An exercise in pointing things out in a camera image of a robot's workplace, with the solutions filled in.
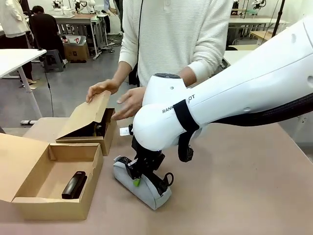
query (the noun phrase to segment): brown storage box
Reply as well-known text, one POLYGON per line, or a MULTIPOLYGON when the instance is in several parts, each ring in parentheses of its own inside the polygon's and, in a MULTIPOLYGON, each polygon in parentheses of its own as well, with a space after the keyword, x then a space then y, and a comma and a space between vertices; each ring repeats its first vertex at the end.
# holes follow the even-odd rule
POLYGON ((115 110, 107 108, 111 93, 97 95, 92 102, 76 107, 59 133, 57 143, 100 143, 103 156, 109 154, 116 121, 111 120, 115 110), (95 124, 103 127, 102 136, 94 136, 95 124))
POLYGON ((102 163, 99 144, 49 144, 0 134, 0 200, 13 203, 24 219, 86 219, 102 163), (76 171, 87 175, 80 197, 62 199, 76 171))
POLYGON ((77 61, 77 60, 88 60, 89 59, 89 51, 87 43, 85 42, 82 45, 75 45, 75 44, 66 44, 64 45, 64 53, 65 58, 68 61, 77 61))

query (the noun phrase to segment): person in white jacket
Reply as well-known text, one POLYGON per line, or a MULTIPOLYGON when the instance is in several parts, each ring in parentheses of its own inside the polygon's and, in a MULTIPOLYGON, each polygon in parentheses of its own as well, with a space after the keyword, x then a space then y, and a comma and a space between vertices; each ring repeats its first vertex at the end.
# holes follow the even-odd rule
POLYGON ((209 78, 221 63, 233 5, 231 0, 124 0, 124 38, 113 79, 89 88, 86 101, 111 93, 138 63, 139 88, 129 90, 113 119, 132 117, 142 106, 145 86, 155 73, 179 75, 190 86, 209 78))
MULTIPOLYGON (((0 23, 5 33, 5 37, 1 38, 0 48, 28 48, 26 32, 30 29, 18 0, 0 0, 0 23)), ((31 62, 23 65, 23 70, 28 82, 36 83, 31 74, 31 62)))

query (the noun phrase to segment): box lid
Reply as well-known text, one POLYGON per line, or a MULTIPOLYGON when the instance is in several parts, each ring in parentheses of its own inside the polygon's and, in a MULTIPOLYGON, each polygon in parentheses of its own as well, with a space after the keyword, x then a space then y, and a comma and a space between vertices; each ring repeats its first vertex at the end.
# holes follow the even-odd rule
POLYGON ((48 146, 47 142, 0 134, 0 200, 14 199, 48 146))
POLYGON ((95 96, 92 102, 85 102, 77 106, 60 131, 57 140, 89 125, 93 121, 100 123, 110 99, 110 95, 111 92, 104 91, 95 96))

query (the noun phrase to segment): white tag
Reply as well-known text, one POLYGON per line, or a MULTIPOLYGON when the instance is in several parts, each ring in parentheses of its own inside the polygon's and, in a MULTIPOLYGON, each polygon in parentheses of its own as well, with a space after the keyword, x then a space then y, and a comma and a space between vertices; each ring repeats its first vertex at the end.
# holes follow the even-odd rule
POLYGON ((128 127, 123 127, 119 129, 119 135, 120 136, 129 136, 129 128, 128 127))

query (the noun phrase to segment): shoe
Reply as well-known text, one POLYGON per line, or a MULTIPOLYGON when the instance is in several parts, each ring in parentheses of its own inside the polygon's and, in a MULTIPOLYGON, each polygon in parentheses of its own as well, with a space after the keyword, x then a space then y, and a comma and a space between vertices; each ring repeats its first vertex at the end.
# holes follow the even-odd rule
POLYGON ((31 79, 27 79, 27 81, 28 81, 29 85, 33 85, 33 84, 36 84, 36 83, 37 83, 36 81, 33 81, 33 80, 31 80, 31 79))

